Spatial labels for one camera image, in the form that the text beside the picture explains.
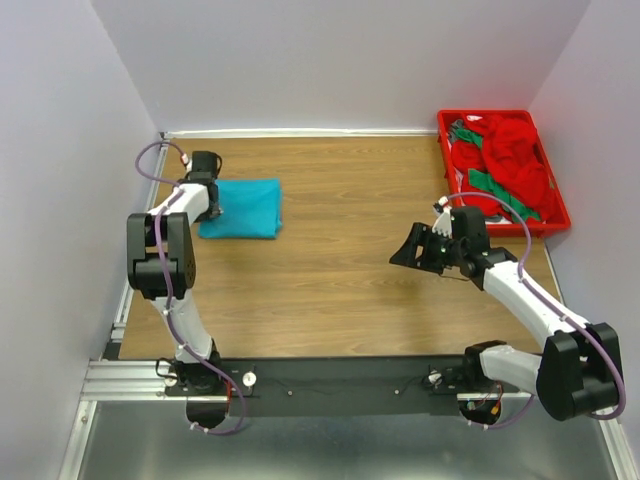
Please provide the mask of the teal t-shirt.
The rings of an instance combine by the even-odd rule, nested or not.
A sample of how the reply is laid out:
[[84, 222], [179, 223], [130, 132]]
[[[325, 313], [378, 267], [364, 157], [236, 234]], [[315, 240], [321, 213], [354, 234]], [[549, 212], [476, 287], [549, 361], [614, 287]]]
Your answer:
[[200, 238], [277, 238], [283, 226], [279, 179], [219, 180], [217, 185], [222, 214], [200, 224]]

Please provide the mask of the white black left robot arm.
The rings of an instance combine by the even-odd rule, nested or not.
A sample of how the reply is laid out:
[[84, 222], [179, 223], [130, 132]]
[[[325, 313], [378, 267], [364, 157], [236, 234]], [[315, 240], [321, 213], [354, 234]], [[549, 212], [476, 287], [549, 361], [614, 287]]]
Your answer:
[[222, 158], [211, 151], [180, 154], [185, 169], [177, 181], [159, 178], [171, 192], [146, 213], [126, 222], [127, 276], [164, 320], [174, 357], [161, 377], [171, 388], [196, 395], [224, 389], [220, 355], [193, 297], [197, 268], [191, 227], [220, 216], [217, 179]]

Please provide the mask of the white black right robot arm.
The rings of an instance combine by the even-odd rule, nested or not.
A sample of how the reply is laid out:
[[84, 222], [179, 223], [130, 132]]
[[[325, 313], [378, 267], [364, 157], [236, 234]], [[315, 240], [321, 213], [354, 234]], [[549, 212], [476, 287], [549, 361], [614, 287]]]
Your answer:
[[438, 275], [457, 268], [504, 305], [542, 348], [532, 354], [503, 341], [472, 345], [459, 370], [462, 384], [480, 392], [507, 383], [532, 395], [558, 421], [619, 416], [627, 398], [616, 331], [572, 312], [532, 279], [521, 260], [492, 246], [479, 208], [443, 204], [437, 210], [435, 224], [413, 224], [390, 264]]

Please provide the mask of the green t-shirt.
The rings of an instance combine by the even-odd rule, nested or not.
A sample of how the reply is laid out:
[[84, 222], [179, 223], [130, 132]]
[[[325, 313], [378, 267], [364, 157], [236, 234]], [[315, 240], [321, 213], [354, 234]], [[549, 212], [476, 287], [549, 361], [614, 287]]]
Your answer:
[[523, 204], [494, 179], [482, 155], [483, 137], [463, 127], [454, 128], [449, 134], [451, 161], [460, 173], [461, 192], [486, 193], [504, 201], [528, 222], [539, 222], [540, 216]]

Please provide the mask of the red plastic bin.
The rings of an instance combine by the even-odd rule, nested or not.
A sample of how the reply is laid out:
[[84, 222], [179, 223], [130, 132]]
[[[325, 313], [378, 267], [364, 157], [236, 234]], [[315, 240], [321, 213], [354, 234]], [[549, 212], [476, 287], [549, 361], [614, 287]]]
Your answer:
[[[442, 150], [442, 156], [444, 161], [445, 168], [445, 178], [449, 184], [450, 193], [455, 196], [455, 198], [451, 201], [451, 204], [455, 207], [461, 206], [469, 206], [462, 201], [462, 198], [466, 196], [464, 192], [459, 190], [459, 181], [456, 179], [456, 172], [451, 163], [451, 155], [450, 155], [450, 144], [447, 140], [447, 131], [451, 123], [461, 118], [463, 115], [477, 115], [477, 116], [486, 116], [490, 114], [496, 115], [504, 115], [504, 116], [515, 116], [518, 118], [522, 118], [525, 120], [529, 120], [532, 122], [533, 126], [536, 128], [534, 121], [530, 114], [525, 110], [441, 110], [437, 113], [437, 123], [438, 123], [438, 135], [439, 142]], [[549, 178], [551, 180], [552, 186], [554, 187], [554, 198], [556, 203], [556, 212], [555, 215], [551, 218], [551, 220], [545, 223], [536, 223], [529, 224], [530, 232], [533, 236], [543, 238], [553, 235], [555, 233], [559, 233], [569, 229], [571, 226], [571, 221], [569, 218], [568, 211], [564, 205], [563, 198], [561, 196], [559, 187], [556, 184], [556, 180], [551, 169], [550, 163], [547, 159], [547, 156], [544, 152], [541, 140], [537, 131], [537, 141], [535, 146], [535, 154], [538, 159], [543, 163], [544, 168], [546, 169]], [[520, 221], [517, 220], [513, 214], [512, 220], [510, 222], [500, 219], [496, 222], [489, 221], [485, 218], [488, 230], [494, 236], [503, 236], [503, 237], [513, 237], [513, 236], [522, 236], [524, 234], [523, 228], [520, 224]]]

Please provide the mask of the red t-shirt pile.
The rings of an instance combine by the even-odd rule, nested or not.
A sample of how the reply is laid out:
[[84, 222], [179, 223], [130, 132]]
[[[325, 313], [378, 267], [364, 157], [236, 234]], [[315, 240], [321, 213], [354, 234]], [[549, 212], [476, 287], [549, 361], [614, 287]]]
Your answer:
[[[515, 116], [463, 115], [466, 129], [483, 137], [482, 155], [489, 172], [506, 190], [538, 213], [545, 223], [555, 215], [554, 187], [535, 154], [537, 130], [532, 122]], [[489, 221], [512, 220], [515, 210], [486, 193], [464, 192], [462, 201], [479, 208]]]

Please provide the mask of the grey garment in bin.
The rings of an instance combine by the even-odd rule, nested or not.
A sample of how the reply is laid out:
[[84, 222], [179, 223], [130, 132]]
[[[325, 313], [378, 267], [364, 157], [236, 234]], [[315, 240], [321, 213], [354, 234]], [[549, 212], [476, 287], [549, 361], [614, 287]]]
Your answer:
[[451, 123], [447, 138], [451, 144], [457, 141], [469, 142], [469, 133], [463, 119], [457, 119]]

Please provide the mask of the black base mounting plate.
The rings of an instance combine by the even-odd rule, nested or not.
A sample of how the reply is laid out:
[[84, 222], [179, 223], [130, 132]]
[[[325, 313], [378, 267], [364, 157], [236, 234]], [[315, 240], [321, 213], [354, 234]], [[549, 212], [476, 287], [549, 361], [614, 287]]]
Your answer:
[[[155, 364], [169, 372], [169, 359]], [[471, 381], [460, 355], [226, 358], [221, 370], [234, 381], [213, 395], [184, 393], [165, 382], [169, 397], [185, 398], [197, 416], [228, 413], [260, 417], [337, 417], [431, 414], [455, 416], [465, 399], [484, 406], [512, 387]]]

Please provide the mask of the aluminium frame rail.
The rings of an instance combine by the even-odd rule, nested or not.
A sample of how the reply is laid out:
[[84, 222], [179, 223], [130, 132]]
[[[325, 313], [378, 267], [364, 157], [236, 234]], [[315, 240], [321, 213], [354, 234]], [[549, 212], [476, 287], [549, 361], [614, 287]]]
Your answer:
[[452, 274], [389, 264], [445, 194], [432, 136], [184, 139], [225, 179], [277, 178], [273, 241], [196, 240], [194, 297], [246, 401], [169, 396], [167, 331], [140, 295], [117, 360], [93, 362], [69, 446], [73, 479], [632, 479], [620, 426], [552, 420], [502, 387], [471, 393], [518, 414], [486, 431], [430, 373], [463, 349], [534, 339]]

